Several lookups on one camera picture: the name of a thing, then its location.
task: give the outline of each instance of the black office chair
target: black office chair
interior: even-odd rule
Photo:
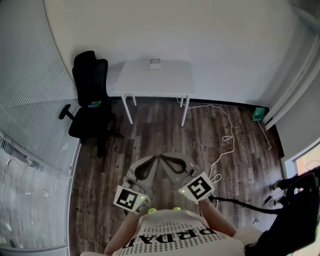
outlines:
[[[107,135],[123,138],[112,127],[117,116],[112,113],[112,101],[107,94],[107,73],[108,61],[96,59],[94,51],[85,51],[77,55],[72,74],[81,108],[73,116],[69,112],[71,105],[68,104],[59,115],[61,120],[66,115],[72,119],[69,135],[80,138],[82,144],[85,144],[86,139],[97,138],[99,158],[104,155]]]

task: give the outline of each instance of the office chair wheel base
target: office chair wheel base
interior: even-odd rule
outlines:
[[[104,154],[105,154],[105,152],[100,152],[100,151],[98,150],[98,158],[102,158],[102,157],[104,156]]]
[[[65,116],[69,113],[69,108],[71,107],[70,104],[67,104],[64,106],[64,108],[61,110],[59,114],[59,119],[62,120],[65,118]]]
[[[117,133],[115,134],[115,137],[118,138],[118,139],[120,139],[120,140],[122,140],[122,141],[125,139],[125,136],[124,136],[122,133],[120,133],[120,132],[117,132]]]
[[[110,119],[111,119],[112,121],[116,121],[116,120],[118,120],[118,117],[117,117],[117,115],[116,115],[115,113],[112,113]]]

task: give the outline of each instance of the black hose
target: black hose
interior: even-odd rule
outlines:
[[[237,205],[241,205],[243,207],[247,207],[251,210],[255,210],[255,211],[258,211],[258,212],[261,212],[261,213],[264,213],[264,214],[280,214],[282,212],[282,209],[263,209],[263,208],[259,208],[259,207],[255,207],[255,206],[252,206],[250,204],[247,204],[245,202],[240,202],[238,200],[235,200],[235,199],[227,199],[227,198],[222,198],[222,197],[216,197],[216,196],[212,196],[210,195],[209,198],[208,198],[211,203],[213,200],[219,200],[219,201],[226,201],[226,202],[231,202],[231,203],[234,203],[234,204],[237,204]]]

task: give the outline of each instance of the black cable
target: black cable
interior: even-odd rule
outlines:
[[[259,208],[259,207],[255,207],[255,206],[252,206],[250,204],[247,204],[247,203],[244,203],[244,202],[240,202],[238,200],[235,200],[235,199],[227,199],[227,198],[222,198],[222,197],[216,197],[216,196],[212,196],[210,195],[209,196],[209,200],[212,202],[213,200],[220,200],[220,201],[225,201],[225,202],[231,202],[231,203],[234,203],[234,204],[237,204],[237,205],[240,205],[240,206],[243,206],[243,207],[247,207],[251,210],[255,210],[255,211],[258,211],[258,212],[261,212],[261,213],[264,213],[264,214],[280,214],[282,212],[282,209],[273,209],[273,210],[270,210],[270,209],[262,209],[262,208]]]
[[[256,213],[256,216],[255,216],[255,219],[254,219],[252,225],[259,222],[259,219],[258,219],[259,214],[260,214],[260,211],[258,211],[258,212]]]

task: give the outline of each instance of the white t-shirt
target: white t-shirt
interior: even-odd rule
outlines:
[[[255,244],[261,234],[250,225],[230,237],[211,230],[193,212],[159,210],[142,216],[133,238],[113,256],[244,256],[245,245]]]

